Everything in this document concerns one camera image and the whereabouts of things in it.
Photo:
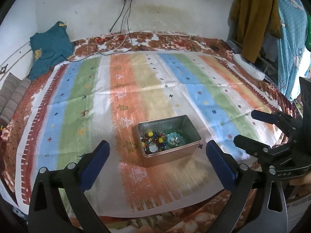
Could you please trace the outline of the person right hand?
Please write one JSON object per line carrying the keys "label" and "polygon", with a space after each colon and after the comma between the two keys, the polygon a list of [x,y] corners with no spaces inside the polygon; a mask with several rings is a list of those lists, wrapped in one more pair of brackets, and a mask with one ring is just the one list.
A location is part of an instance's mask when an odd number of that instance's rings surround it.
{"label": "person right hand", "polygon": [[291,186],[310,185],[310,183],[311,183],[311,173],[308,173],[304,176],[301,176],[295,179],[291,179],[289,181],[289,184]]}

